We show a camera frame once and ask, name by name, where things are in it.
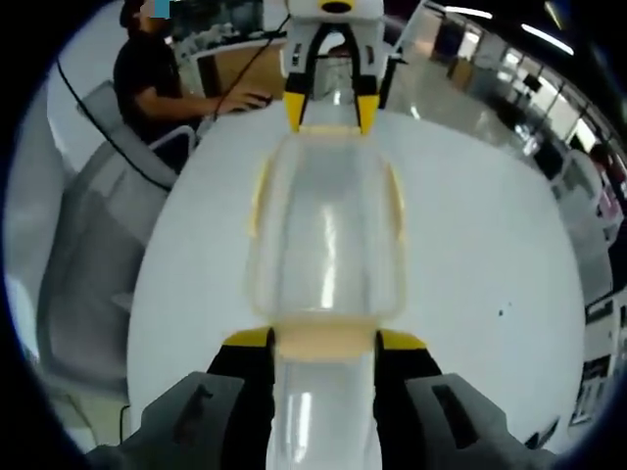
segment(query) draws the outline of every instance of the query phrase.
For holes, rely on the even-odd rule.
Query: person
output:
[[[627,217],[627,201],[621,188],[621,184],[625,181],[625,172],[617,160],[619,157],[613,158],[603,143],[595,144],[588,155],[599,172],[605,173],[616,201],[623,215]],[[609,247],[608,254],[612,273],[612,291],[620,292],[627,286],[627,263],[625,262],[627,259],[627,222],[625,220],[620,225],[616,240]]]
[[[153,18],[151,0],[125,0],[120,24],[128,32],[114,65],[114,88],[127,125],[151,144],[181,125],[198,128],[203,117],[264,107],[263,90],[236,86],[229,95],[194,96],[181,82],[176,60],[166,43],[170,20]],[[188,157],[187,137],[174,138],[155,153],[176,172]]]

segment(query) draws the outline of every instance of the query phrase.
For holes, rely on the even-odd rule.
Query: black cable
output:
[[[251,58],[250,61],[248,61],[248,64],[246,64],[246,66],[244,67],[244,69],[242,69],[239,74],[235,77],[235,79],[233,80],[233,82],[231,83],[231,86],[228,87],[228,89],[226,90],[225,93],[222,93],[222,96],[220,97],[219,101],[217,102],[217,106],[216,106],[216,110],[214,111],[214,122],[217,121],[217,117],[218,117],[218,112],[219,112],[219,108],[220,106],[222,106],[222,104],[224,103],[224,100],[228,97],[228,95],[231,93],[231,91],[233,91],[233,88],[235,88],[237,86],[237,84],[240,82],[240,80],[244,77],[244,74],[248,71],[248,69],[251,67],[251,65],[255,62],[255,60],[265,52],[265,50],[270,47],[270,45],[272,44],[272,41],[274,39],[276,39],[276,37],[278,37],[278,35],[281,33],[281,29],[283,29],[283,27],[287,24],[287,22],[290,20],[290,18],[292,18],[292,16],[290,14],[288,14],[285,17],[285,20],[283,20],[283,23],[281,23],[281,25],[275,29],[272,33],[270,38],[267,40],[267,42],[259,49],[259,51],[257,51],[257,53],[255,53],[255,55]]]
[[[123,430],[124,412],[127,411],[129,408],[130,408],[130,405],[129,404],[125,404],[120,409],[120,444],[124,442],[124,430]]]
[[[107,134],[105,129],[103,129],[102,126],[96,121],[94,116],[89,112],[85,104],[82,102],[82,100],[76,94],[73,87],[70,85],[68,78],[66,77],[66,75],[63,72],[63,69],[61,68],[61,63],[59,62],[59,60],[57,60],[57,69],[59,70],[59,75],[61,76],[61,80],[66,84],[66,86],[70,90],[70,93],[72,93],[72,96],[76,100],[76,103],[80,107],[80,110],[83,111],[83,113],[89,119],[89,121],[98,129],[98,131],[105,137],[105,139],[107,139],[107,141],[113,146],[114,150],[116,150],[116,152],[118,152],[126,160],[126,162],[141,175],[142,178],[144,178],[149,183],[154,184],[158,188],[163,189],[166,192],[169,192],[170,188],[168,188],[168,186],[161,184],[158,181],[155,181],[153,178],[151,178],[146,173],[144,173],[136,164],[134,164],[131,160],[129,160],[126,154],[124,153],[124,151],[120,148],[120,146],[116,142],[114,142],[114,140],[109,136],[109,134]]]

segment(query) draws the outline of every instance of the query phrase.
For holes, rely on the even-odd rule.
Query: white round table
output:
[[[352,113],[311,103],[307,116]],[[263,326],[244,292],[247,222],[282,103],[222,117],[176,182],[143,261],[128,338],[133,429],[236,330]],[[406,201],[407,307],[384,325],[426,341],[507,414],[520,440],[565,426],[583,363],[577,263],[546,179],[446,127],[380,112],[372,129]]]

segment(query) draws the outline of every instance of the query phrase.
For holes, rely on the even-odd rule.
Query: transparent plastic lid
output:
[[[398,178],[351,127],[308,127],[266,160],[253,201],[247,282],[272,321],[380,318],[405,301]]]

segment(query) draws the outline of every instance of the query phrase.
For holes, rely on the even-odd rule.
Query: black t-shirt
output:
[[[176,59],[158,35],[139,31],[128,38],[114,65],[114,87],[124,121],[147,144],[180,125],[197,123],[147,117],[135,102],[135,96],[150,87],[155,87],[158,96],[181,98]]]

